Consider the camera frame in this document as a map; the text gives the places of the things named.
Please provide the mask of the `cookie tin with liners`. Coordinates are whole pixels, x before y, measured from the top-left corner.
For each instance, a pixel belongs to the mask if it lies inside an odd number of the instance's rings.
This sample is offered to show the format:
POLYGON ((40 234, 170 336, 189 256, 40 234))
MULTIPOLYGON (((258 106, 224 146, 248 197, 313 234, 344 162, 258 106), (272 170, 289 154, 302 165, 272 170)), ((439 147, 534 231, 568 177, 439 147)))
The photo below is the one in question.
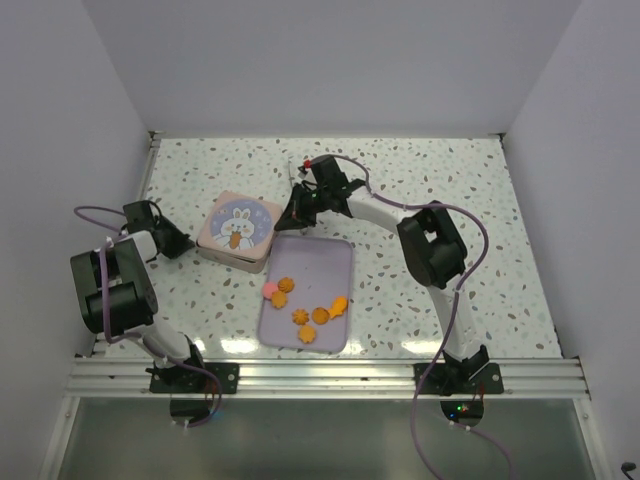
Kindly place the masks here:
POLYGON ((272 243, 263 242, 249 249, 228 249, 215 244, 212 247, 196 244, 200 256, 224 266, 257 274, 263 271, 271 252, 272 243))

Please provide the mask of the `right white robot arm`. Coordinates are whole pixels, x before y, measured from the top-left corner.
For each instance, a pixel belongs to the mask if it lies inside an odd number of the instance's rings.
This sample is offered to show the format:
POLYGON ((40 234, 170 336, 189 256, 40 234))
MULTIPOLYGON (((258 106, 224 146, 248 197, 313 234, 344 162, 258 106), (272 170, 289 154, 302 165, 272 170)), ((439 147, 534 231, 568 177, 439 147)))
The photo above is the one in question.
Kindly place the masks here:
POLYGON ((316 225, 325 211, 377 225, 399 239, 411 277, 427 288, 443 330, 439 354, 444 357, 445 379, 451 389, 468 392, 481 380, 489 363, 487 347, 478 334, 472 308, 465 293, 466 281, 479 266, 467 265, 468 250, 449 212, 459 213, 480 230, 488 253, 488 232, 467 210, 439 201, 412 205, 376 193, 370 175, 350 179, 338 162, 360 163, 342 155, 322 155, 299 167, 299 180, 292 186, 284 212, 275 223, 278 232, 303 230, 316 225))

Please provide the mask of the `lavender plastic tray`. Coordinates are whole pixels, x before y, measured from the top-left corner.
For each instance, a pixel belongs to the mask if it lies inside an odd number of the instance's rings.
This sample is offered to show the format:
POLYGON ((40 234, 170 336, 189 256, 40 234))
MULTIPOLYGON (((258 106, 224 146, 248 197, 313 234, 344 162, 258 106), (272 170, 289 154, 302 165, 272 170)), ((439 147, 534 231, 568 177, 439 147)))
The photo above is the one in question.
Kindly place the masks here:
POLYGON ((288 302, 282 309, 273 308, 267 299, 263 301, 257 328, 260 343, 323 353, 342 351, 347 343, 349 314, 345 312, 324 325, 314 323, 311 314, 317 307, 328 310, 336 297, 350 297, 353 263, 353 248, 344 240, 293 235, 276 238, 267 280, 278 283, 283 277, 291 277, 295 288, 287 293, 288 302), (296 309, 306 310, 307 324, 316 329, 311 344, 303 344, 298 338, 301 326, 292 321, 296 309))

